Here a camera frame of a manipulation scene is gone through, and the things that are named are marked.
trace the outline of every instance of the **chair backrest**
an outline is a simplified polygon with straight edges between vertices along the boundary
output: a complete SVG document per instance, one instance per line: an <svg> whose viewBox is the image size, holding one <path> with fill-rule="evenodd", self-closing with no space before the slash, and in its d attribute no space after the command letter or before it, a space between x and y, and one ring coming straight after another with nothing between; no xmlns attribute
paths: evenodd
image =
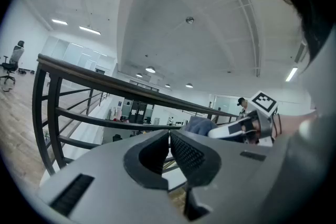
<svg viewBox="0 0 336 224"><path fill-rule="evenodd" d="M13 50L13 53L12 53L12 56L10 57L9 63L11 63L13 65L18 63L24 51L25 51L24 48L22 48L20 46L15 46L14 50Z"/></svg>

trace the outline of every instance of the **handrail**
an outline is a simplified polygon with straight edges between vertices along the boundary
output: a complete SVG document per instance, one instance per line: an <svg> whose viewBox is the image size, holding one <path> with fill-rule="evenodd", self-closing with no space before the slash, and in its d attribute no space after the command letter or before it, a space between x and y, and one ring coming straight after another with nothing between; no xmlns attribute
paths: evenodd
<svg viewBox="0 0 336 224"><path fill-rule="evenodd" d="M143 125L134 123L122 123L106 119L98 119L89 116L90 107L97 102L99 102L100 105L102 100L105 99L109 94L119 95L125 98L132 98L150 104L157 104L170 108L186 110L188 112L195 112L195 115L197 115L198 113L205 113L208 114L208 118L211 118L212 115L236 117L235 115L231 115L226 112L214 110L205 106L186 102L184 100L180 100L165 94L147 90L142 87L138 87L85 68L80 68L78 66L74 66L67 62L56 60L51 57L39 55L38 62L39 64L35 75L33 90L33 124L36 143L43 163L49 174L55 173L52 162L47 152L47 147L50 144L53 148L52 151L60 168L65 167L68 163L73 161L72 159L64 157L62 151L62 146L64 144L86 148L89 150L99 146L98 144L87 143L72 139L70 137L81 122L116 129L138 131L155 131L162 129L176 130L181 128L180 126L171 125ZM43 86L47 72L49 72L50 75L49 92L48 95L43 95ZM88 89L60 92L63 79L80 84L84 87L88 87ZM101 92L96 95L92 95L94 89ZM90 91L89 98L86 98L76 104L72 104L67 108L59 107L60 96L84 91ZM98 95L100 95L100 97L94 102L91 102L92 98ZM48 119L42 120L41 105L44 100L48 100ZM88 104L86 108L80 113L71 111L71 109L86 101L88 101ZM65 116L69 118L69 121L62 128L59 128L59 116ZM67 136L61 135L65 128L67 128L74 120L79 121L79 123L77 123L76 126L72 128ZM47 124L49 127L50 140L45 142L43 136L43 126Z"/></svg>
<svg viewBox="0 0 336 224"><path fill-rule="evenodd" d="M86 87L95 88L96 90L103 92L169 108L211 115L236 117L235 115L223 111L207 108L166 94L154 92L42 54L38 55L37 61L39 62L39 65L49 73L57 73L63 79L70 80Z"/></svg>

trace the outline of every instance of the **white ceiling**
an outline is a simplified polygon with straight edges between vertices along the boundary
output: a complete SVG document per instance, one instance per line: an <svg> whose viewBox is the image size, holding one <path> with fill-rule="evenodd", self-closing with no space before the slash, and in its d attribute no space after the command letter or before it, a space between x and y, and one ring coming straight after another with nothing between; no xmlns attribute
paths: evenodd
<svg viewBox="0 0 336 224"><path fill-rule="evenodd" d="M239 76L285 80L301 42L296 13L282 0L27 1L50 30L118 52L119 71L135 77L152 65L158 84L176 89L192 83L209 91L216 81ZM187 16L195 18L192 25Z"/></svg>
<svg viewBox="0 0 336 224"><path fill-rule="evenodd" d="M150 75L145 68L154 66L162 86L191 82L207 91L211 81L259 71L285 80L301 42L297 16L282 0L133 0L130 9L119 69Z"/></svg>

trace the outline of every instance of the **wooden floor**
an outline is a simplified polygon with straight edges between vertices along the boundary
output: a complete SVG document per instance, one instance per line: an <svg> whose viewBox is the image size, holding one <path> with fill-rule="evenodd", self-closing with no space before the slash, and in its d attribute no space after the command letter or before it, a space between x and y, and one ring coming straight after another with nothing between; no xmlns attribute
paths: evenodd
<svg viewBox="0 0 336 224"><path fill-rule="evenodd" d="M0 68L0 76L5 75ZM32 96L35 75L27 73L26 75L13 74L16 78L16 84L13 85L8 80L4 85L4 79L0 80L0 147L3 159L13 176L19 183L35 190L39 186L40 179L45 170L42 163L34 135L32 121ZM13 88L10 92L4 92L8 88ZM62 86L62 91L71 90ZM47 79L44 85L44 94L47 94ZM88 97L88 92L66 95L60 98L60 107L66 108L71 104L77 103ZM87 102L77 106L73 111L83 110ZM43 118L47 117L47 101L42 105ZM60 128L68 121L65 117L59 117ZM73 121L62 133L66 135L77 121Z"/></svg>

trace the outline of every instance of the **round pendant light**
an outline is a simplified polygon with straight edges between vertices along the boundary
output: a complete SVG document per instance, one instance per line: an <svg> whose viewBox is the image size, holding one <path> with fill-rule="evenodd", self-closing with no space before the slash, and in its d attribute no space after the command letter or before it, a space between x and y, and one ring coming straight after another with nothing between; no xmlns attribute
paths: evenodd
<svg viewBox="0 0 336 224"><path fill-rule="evenodd" d="M146 70L150 73L155 73L154 67L147 67Z"/></svg>

